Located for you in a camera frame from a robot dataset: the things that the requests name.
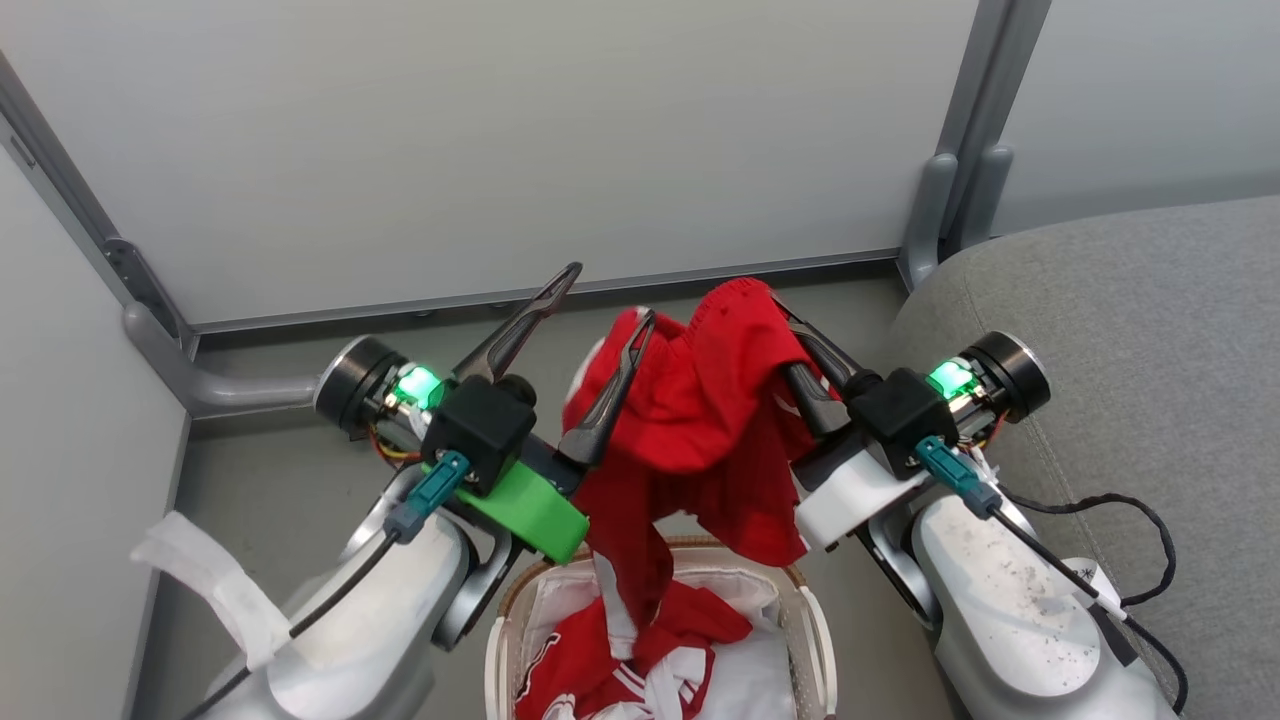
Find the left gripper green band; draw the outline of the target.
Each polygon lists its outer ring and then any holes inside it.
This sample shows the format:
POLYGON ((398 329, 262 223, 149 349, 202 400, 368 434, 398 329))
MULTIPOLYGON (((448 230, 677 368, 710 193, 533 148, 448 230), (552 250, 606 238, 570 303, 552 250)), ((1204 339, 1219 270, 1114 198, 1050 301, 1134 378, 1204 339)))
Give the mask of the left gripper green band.
POLYGON ((571 503, 571 495, 604 460, 611 437, 625 409, 627 393, 646 352, 655 313, 639 315, 632 334, 620 350, 618 364, 582 420, 566 430, 558 446, 536 437, 534 428, 515 465, 486 497, 471 495, 468 461, 448 452, 434 464, 420 447, 445 383, 472 377, 497 382, 506 375, 538 325, 554 315, 582 272, 570 263, 494 329, 476 348, 439 375, 413 363, 372 336, 361 336, 343 348, 319 377, 316 413, 355 438, 372 442, 375 451, 408 477, 390 500, 390 527, 407 541, 430 512, 449 509, 489 521, 507 532, 520 550, 566 562, 584 542, 588 518, 571 503))

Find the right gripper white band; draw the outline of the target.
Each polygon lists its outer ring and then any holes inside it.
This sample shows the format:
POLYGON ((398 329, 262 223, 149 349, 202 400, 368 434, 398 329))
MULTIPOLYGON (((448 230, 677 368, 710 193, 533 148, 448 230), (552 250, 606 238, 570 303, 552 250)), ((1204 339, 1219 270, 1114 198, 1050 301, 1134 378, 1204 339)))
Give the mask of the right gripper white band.
POLYGON ((817 441, 794 464, 794 475, 806 491, 795 519, 810 546, 828 548, 932 486, 951 491, 978 518, 1000 509, 995 474, 974 452, 1000 427, 1027 419, 1050 401, 1044 365, 1028 346, 992 331, 933 370, 918 372, 948 401, 960 437, 955 446, 940 437, 923 439, 908 460, 918 471, 900 480, 882 447, 855 424, 846 405, 882 383, 882 375, 852 360, 782 299, 773 302, 836 393, 805 363, 781 368, 794 405, 817 441))

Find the red jersey with white trim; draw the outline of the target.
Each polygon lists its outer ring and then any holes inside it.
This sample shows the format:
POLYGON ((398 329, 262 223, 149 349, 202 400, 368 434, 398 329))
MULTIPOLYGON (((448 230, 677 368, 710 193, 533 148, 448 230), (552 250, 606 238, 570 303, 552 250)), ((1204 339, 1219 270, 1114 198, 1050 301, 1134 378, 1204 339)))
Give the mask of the red jersey with white trim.
POLYGON ((673 606, 660 519, 689 515, 771 568, 806 552, 791 462, 814 443, 781 372, 790 363, 812 368, 763 282, 724 282, 687 323, 655 315, 607 455, 573 497, 614 659, 632 659, 673 606))

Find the white laundry basket brown rim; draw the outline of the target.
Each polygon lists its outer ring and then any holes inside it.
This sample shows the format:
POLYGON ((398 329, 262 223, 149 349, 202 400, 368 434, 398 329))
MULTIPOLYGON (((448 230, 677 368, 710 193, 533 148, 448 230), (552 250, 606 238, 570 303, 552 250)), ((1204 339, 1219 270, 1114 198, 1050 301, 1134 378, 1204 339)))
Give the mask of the white laundry basket brown rim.
MULTIPOLYGON (((737 556, 709 536, 669 536, 675 578, 690 585, 716 584, 718 577, 746 577, 772 588, 774 620, 788 651, 786 678, 796 720, 835 720, 838 675, 835 647, 820 602, 801 571, 791 565, 769 568, 737 556)), ((541 629, 556 616, 539 609, 539 597, 552 582, 595 584, 590 551, 581 546, 563 566, 538 564, 521 574, 498 603, 486 638, 484 698, 486 720, 515 720, 515 697, 524 670, 532 660, 541 629)))

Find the white cloth basket liner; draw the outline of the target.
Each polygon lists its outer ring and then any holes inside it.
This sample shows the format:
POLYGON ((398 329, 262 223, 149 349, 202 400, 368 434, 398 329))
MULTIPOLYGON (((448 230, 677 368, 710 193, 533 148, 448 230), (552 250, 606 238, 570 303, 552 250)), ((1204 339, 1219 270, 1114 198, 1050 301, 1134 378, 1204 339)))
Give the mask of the white cloth basket liner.
POLYGON ((788 651, 772 588, 732 575, 690 585, 630 660, 614 659, 596 578, 552 582, 541 629, 515 697, 515 720, 796 720, 788 651))

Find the grey fabric sofa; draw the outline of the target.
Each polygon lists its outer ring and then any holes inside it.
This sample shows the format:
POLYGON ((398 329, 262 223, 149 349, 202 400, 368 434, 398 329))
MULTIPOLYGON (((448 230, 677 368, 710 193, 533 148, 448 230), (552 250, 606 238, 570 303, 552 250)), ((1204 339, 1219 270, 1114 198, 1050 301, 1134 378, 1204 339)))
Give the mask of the grey fabric sofa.
POLYGON ((924 372, 989 331, 1052 391, 995 441, 1001 482, 1148 503, 1178 569, 1135 615, 1188 673, 1185 720, 1280 720, 1280 196, 980 243, 910 293, 886 356, 924 372))

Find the grey curved support foot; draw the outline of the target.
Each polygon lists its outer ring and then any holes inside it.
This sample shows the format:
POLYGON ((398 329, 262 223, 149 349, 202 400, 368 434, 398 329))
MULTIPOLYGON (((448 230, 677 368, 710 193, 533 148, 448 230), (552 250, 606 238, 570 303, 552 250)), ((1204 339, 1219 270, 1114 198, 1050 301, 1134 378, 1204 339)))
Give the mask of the grey curved support foot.
POLYGON ((143 304, 122 310, 122 325, 142 359, 193 419, 311 407, 317 375, 236 378, 219 375, 189 360, 143 304))

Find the black metal hinge plate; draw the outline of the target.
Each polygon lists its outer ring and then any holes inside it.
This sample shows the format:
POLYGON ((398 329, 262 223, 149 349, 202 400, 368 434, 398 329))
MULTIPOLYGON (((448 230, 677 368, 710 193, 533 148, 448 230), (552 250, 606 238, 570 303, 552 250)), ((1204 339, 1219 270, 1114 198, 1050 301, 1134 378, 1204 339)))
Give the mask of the black metal hinge plate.
POLYGON ((157 318, 173 316, 166 292, 132 242, 120 236, 109 236, 102 243, 102 255, 137 302, 150 307, 157 318))

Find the grey metal panel rail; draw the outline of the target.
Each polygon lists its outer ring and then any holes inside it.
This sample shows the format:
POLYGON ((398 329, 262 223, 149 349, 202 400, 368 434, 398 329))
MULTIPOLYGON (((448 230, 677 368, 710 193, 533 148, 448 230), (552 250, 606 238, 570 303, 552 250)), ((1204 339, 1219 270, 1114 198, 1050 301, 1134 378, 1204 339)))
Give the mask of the grey metal panel rail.
MULTIPOLYGON (((561 306, 570 311, 598 307, 626 299, 672 299, 691 295, 736 277, 755 277, 772 284, 808 284, 846 281, 864 275, 893 274, 900 251, 882 249, 800 258, 776 263, 750 263, 690 272, 575 281, 559 291, 561 306)), ((535 290, 507 290, 443 299, 374 304, 321 311, 289 313, 228 322, 197 323, 193 331, 216 346, 265 345, 276 337, 291 342, 334 336, 343 331, 402 331, 429 322, 475 322, 493 319, 536 296, 535 290)))

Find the grey metal partition post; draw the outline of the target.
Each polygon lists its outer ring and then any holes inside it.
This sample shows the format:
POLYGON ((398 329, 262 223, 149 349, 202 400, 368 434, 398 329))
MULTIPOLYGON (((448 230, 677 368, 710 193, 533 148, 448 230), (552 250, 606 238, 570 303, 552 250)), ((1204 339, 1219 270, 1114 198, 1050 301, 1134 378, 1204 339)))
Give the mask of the grey metal partition post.
MULTIPOLYGON (((106 237, 120 236, 124 240, 125 237, 108 215, 104 205, 90 188, 90 183, 29 95, 15 68, 1 51, 0 117, 12 128, 9 137, 17 158, 26 163, 36 176, 45 178, 52 195, 59 200, 54 205, 55 209, 64 208, 69 211, 73 219, 72 227, 79 231, 77 238, 87 242, 84 252, 90 260, 102 263, 108 286, 113 292, 120 295, 123 304, 136 301, 102 255, 102 243, 106 237)), ((173 316, 155 316, 179 347, 192 355, 197 345, 196 334, 168 292, 166 296, 172 305, 173 316)))
POLYGON ((1052 0, 978 0, 938 151, 959 167, 940 233, 940 256, 956 254, 954 228, 982 152, 1002 143, 1005 126, 1052 0))

